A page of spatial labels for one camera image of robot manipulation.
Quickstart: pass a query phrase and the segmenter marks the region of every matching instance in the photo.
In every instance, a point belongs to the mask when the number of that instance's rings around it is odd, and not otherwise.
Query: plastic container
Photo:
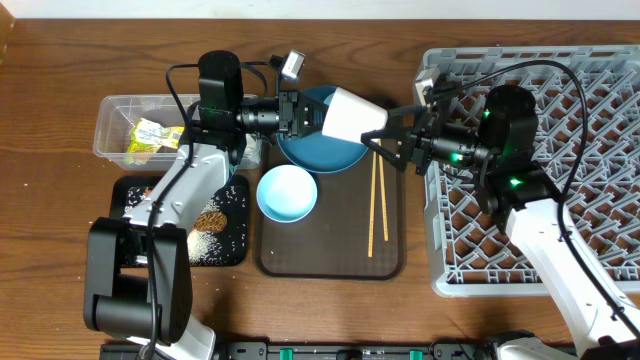
[[[180,95],[185,109],[200,100],[200,95]],[[171,95],[118,95],[107,96],[100,104],[98,123],[93,140],[93,152],[132,171],[166,171],[176,159],[175,152],[156,153],[144,164],[130,164],[125,158],[143,159],[148,154],[127,154],[131,131],[145,118],[164,127],[184,126],[178,106]],[[247,135],[240,169],[253,169],[260,165],[262,141]]]
[[[582,82],[590,109],[589,144],[567,206],[620,289],[640,292],[640,47],[431,49],[419,71],[437,66],[449,80],[468,83],[532,59],[561,62]],[[471,88],[452,101],[452,121],[478,126],[486,94],[505,83],[533,92],[540,119],[534,159],[563,187],[575,161],[581,120],[575,88],[560,70],[529,67]],[[427,252],[436,293],[548,294],[527,259],[480,212],[472,184],[443,174],[435,162],[424,180]]]

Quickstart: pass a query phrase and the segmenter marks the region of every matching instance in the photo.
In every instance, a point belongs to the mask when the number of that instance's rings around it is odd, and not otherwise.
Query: chopstick
[[[373,168],[371,170],[371,207],[369,208],[369,257],[373,257],[373,221],[376,210],[376,154],[373,154]]]
[[[378,157],[380,158],[380,197],[382,197],[382,222],[384,224],[384,241],[389,241],[389,226],[387,225],[387,192],[385,191],[384,187],[384,161],[382,161],[382,155],[378,154]]]

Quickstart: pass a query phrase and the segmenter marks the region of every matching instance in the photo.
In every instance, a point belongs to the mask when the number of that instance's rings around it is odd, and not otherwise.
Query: clear plastic bin
[[[180,95],[185,109],[200,100],[200,95]],[[100,104],[98,123],[93,140],[93,152],[115,162],[125,170],[164,171],[173,164],[176,153],[164,152],[151,155],[144,164],[129,164],[125,158],[143,159],[149,154],[127,154],[131,132],[140,118],[157,122],[164,127],[184,126],[182,116],[171,95],[118,95],[107,96]],[[260,165],[262,141],[247,135],[240,169],[254,169]]]

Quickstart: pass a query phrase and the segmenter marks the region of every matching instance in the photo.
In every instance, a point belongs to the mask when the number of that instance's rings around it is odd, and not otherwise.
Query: brown round food item
[[[227,216],[220,211],[212,211],[201,214],[194,228],[198,231],[211,231],[214,234],[221,233],[227,226]]]

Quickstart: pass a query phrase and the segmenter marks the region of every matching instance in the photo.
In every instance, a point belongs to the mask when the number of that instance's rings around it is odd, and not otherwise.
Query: gray placemat
[[[289,161],[271,146],[265,172]],[[386,280],[397,276],[405,262],[401,229],[402,177],[384,164],[389,241],[384,241],[380,173],[376,170],[373,257],[368,257],[369,205],[373,152],[336,174],[312,174],[318,201],[309,215],[291,224],[264,215],[258,222],[256,263],[267,275]]]

